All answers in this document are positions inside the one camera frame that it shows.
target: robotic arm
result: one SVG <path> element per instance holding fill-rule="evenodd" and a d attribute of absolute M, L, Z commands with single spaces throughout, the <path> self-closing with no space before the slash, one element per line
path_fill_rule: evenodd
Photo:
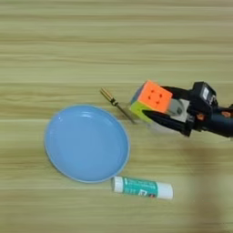
<path fill-rule="evenodd" d="M 168 127 L 189 137 L 191 131 L 209 131 L 223 137 L 233 137 L 233 105 L 218 105 L 217 94 L 207 83 L 197 82 L 191 90 L 163 86 L 173 94 L 173 99 L 189 102 L 186 122 L 171 118 L 167 114 L 144 110 L 143 113 L 163 127 Z"/>

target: blue plate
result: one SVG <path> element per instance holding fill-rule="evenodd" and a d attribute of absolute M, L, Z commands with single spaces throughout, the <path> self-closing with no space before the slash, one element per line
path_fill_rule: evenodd
<path fill-rule="evenodd" d="M 55 115 L 46 130 L 45 147 L 60 172 L 86 183 L 116 176 L 130 151 L 123 126 L 94 106 L 71 106 Z"/>

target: white cap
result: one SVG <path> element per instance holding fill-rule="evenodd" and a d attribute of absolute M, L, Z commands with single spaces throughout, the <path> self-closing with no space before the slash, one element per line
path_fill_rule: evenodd
<path fill-rule="evenodd" d="M 173 198 L 172 186 L 169 184 L 157 182 L 157 198 L 172 199 Z"/>
<path fill-rule="evenodd" d="M 123 193 L 124 182 L 122 177 L 114 177 L 112 180 L 113 190 L 117 193 Z"/>

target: glue stick label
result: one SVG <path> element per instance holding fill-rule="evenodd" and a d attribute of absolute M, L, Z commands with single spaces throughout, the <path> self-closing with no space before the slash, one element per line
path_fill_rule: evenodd
<path fill-rule="evenodd" d="M 157 183 L 153 181 L 138 180 L 123 177 L 123 192 L 145 197 L 157 197 Z"/>

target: orange cube face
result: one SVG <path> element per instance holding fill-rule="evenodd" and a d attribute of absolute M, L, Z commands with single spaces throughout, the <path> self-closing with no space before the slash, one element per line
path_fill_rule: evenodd
<path fill-rule="evenodd" d="M 166 113 L 168 111 L 172 93 L 158 84 L 147 81 L 138 97 L 138 101 L 157 112 Z"/>

